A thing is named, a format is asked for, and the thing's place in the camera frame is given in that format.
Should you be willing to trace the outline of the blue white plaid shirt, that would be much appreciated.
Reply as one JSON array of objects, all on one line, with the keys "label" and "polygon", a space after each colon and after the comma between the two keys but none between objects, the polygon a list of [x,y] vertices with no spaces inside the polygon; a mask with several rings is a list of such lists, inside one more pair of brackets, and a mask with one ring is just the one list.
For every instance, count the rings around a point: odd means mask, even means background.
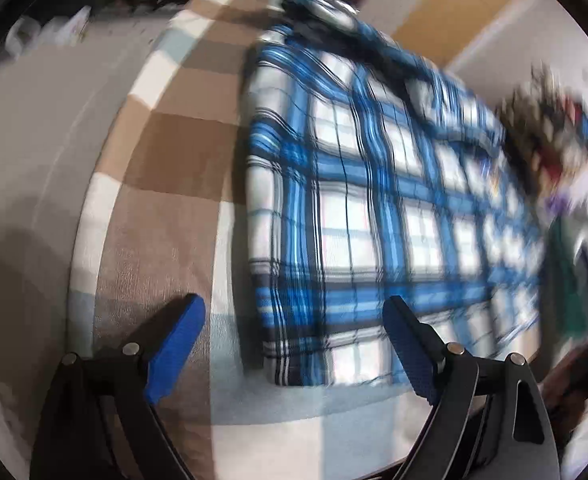
[{"label": "blue white plaid shirt", "polygon": [[247,79],[248,263],[286,387],[402,384],[382,309],[532,352],[542,240],[484,102],[343,3],[282,0]]}]

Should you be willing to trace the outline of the checkered brown blue bedsheet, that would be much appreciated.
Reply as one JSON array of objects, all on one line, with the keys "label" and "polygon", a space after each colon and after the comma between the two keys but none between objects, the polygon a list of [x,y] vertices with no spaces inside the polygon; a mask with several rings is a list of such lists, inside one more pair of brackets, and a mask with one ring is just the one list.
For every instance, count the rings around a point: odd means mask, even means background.
[{"label": "checkered brown blue bedsheet", "polygon": [[248,263],[246,89],[277,0],[191,0],[108,134],[72,260],[69,347],[100,356],[169,301],[206,314],[157,412],[199,479],[353,479],[402,460],[427,403],[402,384],[286,387],[263,362]]}]

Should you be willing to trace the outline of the wooden shoe rack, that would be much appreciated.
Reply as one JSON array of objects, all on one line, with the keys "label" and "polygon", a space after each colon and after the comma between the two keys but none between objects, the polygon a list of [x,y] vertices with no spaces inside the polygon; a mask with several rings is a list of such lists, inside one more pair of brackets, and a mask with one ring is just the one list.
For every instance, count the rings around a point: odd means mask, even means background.
[{"label": "wooden shoe rack", "polygon": [[588,169],[588,106],[549,65],[530,66],[530,78],[495,108],[506,130],[504,148],[526,192],[549,197]]}]

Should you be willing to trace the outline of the tan wooden door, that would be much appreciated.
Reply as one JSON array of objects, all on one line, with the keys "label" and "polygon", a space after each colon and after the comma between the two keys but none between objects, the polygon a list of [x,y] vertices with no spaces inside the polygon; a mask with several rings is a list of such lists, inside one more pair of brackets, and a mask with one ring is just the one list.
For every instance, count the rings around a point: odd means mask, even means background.
[{"label": "tan wooden door", "polygon": [[446,66],[511,0],[423,0],[395,30],[401,47]]}]

